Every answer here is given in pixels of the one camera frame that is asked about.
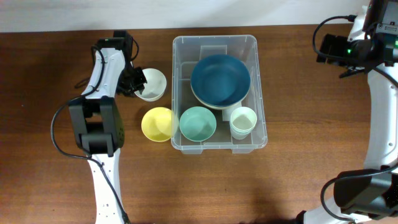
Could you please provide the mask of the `grey cup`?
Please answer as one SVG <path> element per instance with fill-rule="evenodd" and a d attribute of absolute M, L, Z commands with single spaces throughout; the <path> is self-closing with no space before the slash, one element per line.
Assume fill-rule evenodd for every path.
<path fill-rule="evenodd" d="M 233 128 L 230 128 L 230 131 L 231 131 L 231 136 L 237 140 L 242 140 L 251 133 L 251 131 L 242 132 L 242 131 L 237 131 Z"/>

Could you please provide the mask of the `yellow bowl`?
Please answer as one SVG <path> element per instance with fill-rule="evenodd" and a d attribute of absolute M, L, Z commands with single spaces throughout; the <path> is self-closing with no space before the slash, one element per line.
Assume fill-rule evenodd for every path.
<path fill-rule="evenodd" d="M 175 132 L 174 113 L 165 107 L 150 109 L 142 118 L 141 129 L 144 136 L 154 142 L 166 142 Z"/>

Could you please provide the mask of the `green bowl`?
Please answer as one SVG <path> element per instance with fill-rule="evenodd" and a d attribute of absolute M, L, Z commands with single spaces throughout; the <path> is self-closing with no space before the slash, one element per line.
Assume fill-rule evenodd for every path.
<path fill-rule="evenodd" d="M 202 142 L 214 135 L 217 122 L 215 115 L 209 109 L 194 106 L 183 112 L 179 127 L 183 136 L 188 140 Z"/>

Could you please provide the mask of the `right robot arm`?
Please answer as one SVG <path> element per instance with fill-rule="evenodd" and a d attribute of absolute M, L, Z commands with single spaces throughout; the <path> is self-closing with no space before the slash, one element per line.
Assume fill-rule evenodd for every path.
<path fill-rule="evenodd" d="M 397 1 L 371 1 L 349 36 L 327 34 L 314 46 L 317 62 L 344 67 L 341 78 L 364 73 L 371 92 L 369 146 L 361 170 L 345 171 L 321 189 L 321 207 L 296 223 L 362 223 L 397 216 Z"/>

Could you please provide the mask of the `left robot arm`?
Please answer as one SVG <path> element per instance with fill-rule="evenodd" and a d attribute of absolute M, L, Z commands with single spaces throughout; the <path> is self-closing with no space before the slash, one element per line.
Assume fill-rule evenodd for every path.
<path fill-rule="evenodd" d="M 68 103 L 77 146 L 84 152 L 93 176 L 96 223 L 129 223 L 119 182 L 119 157 L 124 144 L 124 125 L 115 95 L 131 96 L 146 82 L 134 68 L 131 47 L 92 50 L 93 72 L 78 98 Z"/>

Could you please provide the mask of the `white bowl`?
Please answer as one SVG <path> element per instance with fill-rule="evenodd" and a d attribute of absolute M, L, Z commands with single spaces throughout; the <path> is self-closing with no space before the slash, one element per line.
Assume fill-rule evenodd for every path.
<path fill-rule="evenodd" d="M 159 100 L 167 87 L 165 75 L 160 70 L 154 68 L 143 69 L 143 73 L 147 83 L 144 84 L 142 91 L 135 91 L 135 95 L 144 101 L 152 102 Z"/>

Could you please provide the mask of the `white cup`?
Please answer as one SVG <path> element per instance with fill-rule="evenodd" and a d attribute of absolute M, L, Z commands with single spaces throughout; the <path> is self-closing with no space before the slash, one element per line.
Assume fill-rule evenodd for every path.
<path fill-rule="evenodd" d="M 241 131 L 254 129 L 257 123 L 257 114 L 251 108 L 242 106 L 232 112 L 230 123 Z"/>

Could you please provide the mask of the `dark blue plate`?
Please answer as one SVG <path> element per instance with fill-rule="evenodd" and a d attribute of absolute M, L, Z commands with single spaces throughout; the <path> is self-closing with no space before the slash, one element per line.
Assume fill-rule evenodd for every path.
<path fill-rule="evenodd" d="M 251 76 L 239 59 L 230 55 L 211 55 L 195 65 L 190 85 L 205 103 L 229 106 L 246 97 Z"/>

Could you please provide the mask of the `green cup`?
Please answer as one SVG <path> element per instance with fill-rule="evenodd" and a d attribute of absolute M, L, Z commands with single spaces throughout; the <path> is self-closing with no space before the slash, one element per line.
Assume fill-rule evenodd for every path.
<path fill-rule="evenodd" d="M 244 139 L 247 135 L 252 132 L 252 128 L 248 130 L 239 130 L 238 128 L 234 127 L 232 123 L 230 125 L 231 136 L 235 139 Z"/>

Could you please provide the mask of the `cream plate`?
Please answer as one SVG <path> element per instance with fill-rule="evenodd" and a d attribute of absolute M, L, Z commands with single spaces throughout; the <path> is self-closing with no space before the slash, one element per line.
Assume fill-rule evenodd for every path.
<path fill-rule="evenodd" d="M 241 101 L 239 101 L 239 102 L 237 102 L 237 103 L 235 103 L 235 104 L 232 104 L 232 105 L 229 105 L 229 106 L 215 106 L 215 105 L 211 105 L 211 104 L 208 104 L 208 103 L 205 103 L 204 101 L 202 101 L 194 92 L 193 92 L 193 89 L 192 89 L 192 93 L 193 93 L 193 95 L 195 96 L 195 98 L 201 103 L 201 104 L 203 104 L 203 105 L 205 105 L 206 107 L 209 107 L 209 108 L 211 108 L 211 109 L 214 109 L 214 110 L 227 110 L 227 109 L 231 109 L 231 108 L 233 108 L 233 107 L 239 107 L 239 106 L 241 106 L 242 105 L 242 100 Z"/>

